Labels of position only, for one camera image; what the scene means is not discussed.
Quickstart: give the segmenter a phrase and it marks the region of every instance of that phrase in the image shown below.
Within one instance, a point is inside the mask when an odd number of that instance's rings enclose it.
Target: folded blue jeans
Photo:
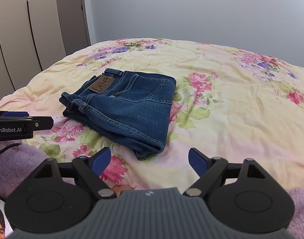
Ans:
[[[101,77],[113,82],[103,92],[89,88]],[[176,80],[173,77],[107,68],[73,94],[61,94],[65,117],[131,148],[138,160],[164,150]]]

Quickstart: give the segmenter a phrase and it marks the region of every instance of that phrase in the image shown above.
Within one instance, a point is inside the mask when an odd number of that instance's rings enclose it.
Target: purple fluffy blanket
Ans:
[[[7,145],[19,142],[1,141],[0,150]],[[0,155],[0,195],[6,198],[46,158],[47,155],[43,151],[24,143],[2,153]],[[296,188],[288,193],[295,203],[295,214],[288,231],[297,239],[304,239],[304,189]]]

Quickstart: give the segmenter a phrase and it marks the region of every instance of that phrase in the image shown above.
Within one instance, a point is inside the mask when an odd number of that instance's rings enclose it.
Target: gray ribbed cover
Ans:
[[[123,191],[117,199],[100,200],[78,225],[53,234],[16,230],[8,239],[294,239],[285,229],[264,235],[237,232],[220,223],[201,198],[181,195],[177,188]]]

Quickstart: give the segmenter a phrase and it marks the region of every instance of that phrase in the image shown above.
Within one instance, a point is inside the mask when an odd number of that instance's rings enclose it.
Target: brown leather label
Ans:
[[[88,89],[93,92],[103,93],[114,80],[115,79],[113,77],[102,75],[98,80],[90,85]]]

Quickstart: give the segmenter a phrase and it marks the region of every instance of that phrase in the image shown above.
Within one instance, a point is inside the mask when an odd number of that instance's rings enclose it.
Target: jeans back pocket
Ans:
[[[171,104],[174,90],[175,85],[167,79],[134,74],[126,88],[114,96],[131,102],[150,100]]]

